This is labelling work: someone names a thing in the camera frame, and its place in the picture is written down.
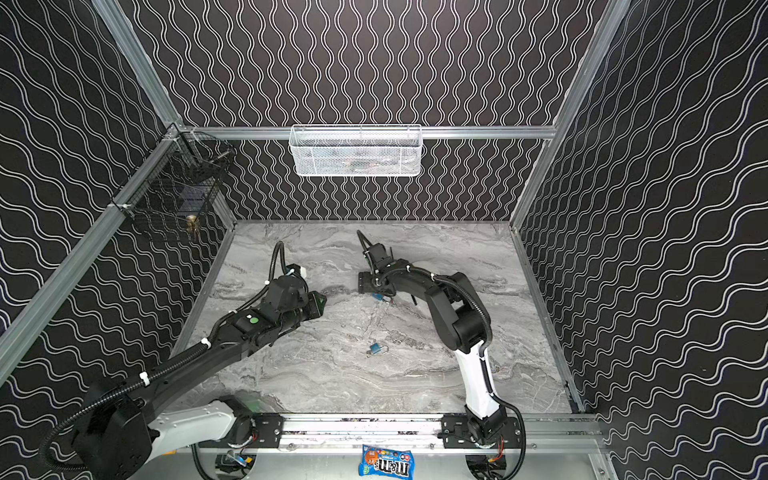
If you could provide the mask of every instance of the white mesh basket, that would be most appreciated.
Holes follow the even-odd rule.
[[[414,177],[421,125],[293,125],[288,145],[304,177]]]

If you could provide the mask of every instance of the patterned wallpaper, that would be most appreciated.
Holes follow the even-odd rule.
[[[223,239],[216,215],[208,220],[189,244],[149,242],[126,220],[0,387],[1,480],[91,477],[46,475],[38,445],[79,410],[91,383],[170,356]],[[62,461],[75,455],[66,441],[58,452]]]
[[[186,124],[554,123],[606,0],[120,0]]]
[[[417,177],[300,177],[283,141],[244,141],[222,193],[241,220],[509,220],[541,140],[425,141]]]
[[[768,477],[768,3],[635,0],[521,236],[620,478]]]
[[[165,128],[88,0],[0,2],[0,58],[2,333]]]

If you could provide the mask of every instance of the black mounting plate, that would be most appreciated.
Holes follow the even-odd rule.
[[[252,418],[257,437],[246,448],[276,449],[279,447],[285,419],[279,413],[254,413]],[[224,439],[201,442],[200,447],[202,449],[230,448]]]
[[[473,449],[475,444],[469,441],[469,430],[467,428],[467,415],[461,413],[449,413],[442,416],[442,447],[444,449]],[[494,439],[497,444],[499,437],[504,437],[505,449],[519,449],[521,444],[518,420],[515,417],[508,417],[507,422],[502,426],[498,436]]]

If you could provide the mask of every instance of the marble tabletop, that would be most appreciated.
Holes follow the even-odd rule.
[[[325,314],[305,322],[191,390],[174,408],[233,393],[255,411],[463,412],[465,391],[452,351],[424,302],[400,294],[384,303],[357,293],[366,270],[356,230],[396,258],[435,273],[466,274],[492,318],[488,349],[499,395],[523,412],[570,412],[508,227],[501,223],[245,223],[195,326],[191,342],[261,289],[275,242],[328,296]],[[387,353],[367,356],[373,343]]]

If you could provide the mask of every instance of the robotic arm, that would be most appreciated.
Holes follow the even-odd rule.
[[[274,279],[278,255],[283,275]],[[216,321],[197,345],[137,378],[91,385],[86,406],[59,422],[43,440],[43,463],[59,472],[89,470],[95,478],[123,480],[148,460],[176,448],[208,439],[247,439],[252,414],[234,399],[159,415],[215,372],[272,346],[301,322],[322,316],[325,296],[309,291],[299,266],[286,266],[282,242],[273,251],[269,278],[256,296]],[[60,462],[51,451],[53,441],[69,427],[74,427],[71,446],[81,464]]]
[[[357,235],[369,265],[369,271],[358,274],[358,291],[383,296],[406,292],[426,301],[440,340],[456,354],[466,389],[469,440],[483,447],[495,443],[507,422],[507,408],[522,427],[519,410],[496,395],[487,362],[491,317],[467,276],[435,275],[408,260],[395,260],[391,250],[388,254],[384,245],[372,244],[359,230]]]

